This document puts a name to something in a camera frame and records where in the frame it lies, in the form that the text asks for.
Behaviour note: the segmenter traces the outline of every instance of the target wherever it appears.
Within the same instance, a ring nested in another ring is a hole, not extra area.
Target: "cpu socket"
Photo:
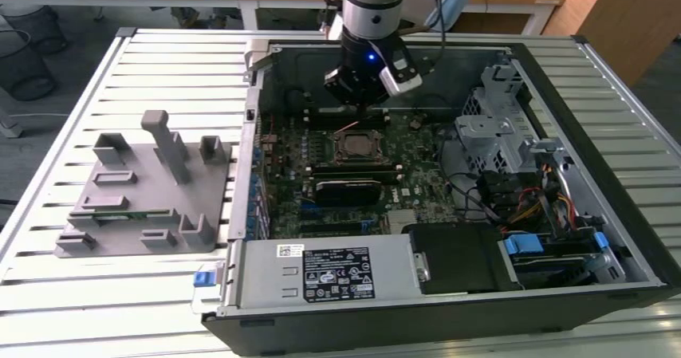
[[[381,150],[384,136],[377,131],[345,131],[333,135],[334,162],[344,164],[386,164]]]

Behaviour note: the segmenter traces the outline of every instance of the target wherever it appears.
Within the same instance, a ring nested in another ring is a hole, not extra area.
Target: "blue connector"
[[[208,288],[216,286],[218,275],[216,270],[209,272],[196,272],[194,273],[194,287],[196,288]]]
[[[608,238],[605,238],[604,232],[596,232],[595,233],[595,240],[599,244],[599,247],[603,249],[608,249],[608,246],[611,246],[611,243],[608,242]]]
[[[254,161],[260,161],[262,157],[264,157],[264,152],[261,151],[260,148],[254,148]]]
[[[543,242],[536,234],[513,234],[504,240],[509,255],[544,252]]]
[[[372,224],[374,224],[374,219],[362,221],[362,234],[370,233]]]

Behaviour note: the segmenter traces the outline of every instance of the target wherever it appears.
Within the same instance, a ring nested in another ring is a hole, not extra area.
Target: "white label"
[[[305,244],[281,244],[277,246],[277,257],[302,257]]]
[[[374,286],[372,284],[358,285],[358,292],[364,292],[366,290],[374,290]]]
[[[557,4],[561,3],[561,1],[556,1],[556,0],[536,0],[535,3],[539,4],[539,5],[557,5]]]

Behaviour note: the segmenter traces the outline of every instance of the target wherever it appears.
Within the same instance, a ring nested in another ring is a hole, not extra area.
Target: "power supply label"
[[[376,298],[370,248],[306,250],[302,262],[308,302]]]

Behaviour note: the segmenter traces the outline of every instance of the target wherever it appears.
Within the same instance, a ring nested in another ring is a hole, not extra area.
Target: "circuit board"
[[[456,221],[455,200],[437,158],[444,124],[431,123],[416,112],[386,115],[391,125],[382,129],[350,128],[341,132],[314,130],[301,117],[265,118],[264,128],[270,129],[262,142],[273,214],[270,238],[348,235],[336,231],[337,224],[354,224],[360,234],[391,234],[386,215],[393,210],[413,210],[417,222]],[[380,186],[378,202],[370,206],[320,207],[312,198],[306,174],[310,166],[361,163],[368,158],[374,165],[399,165],[401,171],[399,181]],[[321,225],[322,232],[302,231]]]

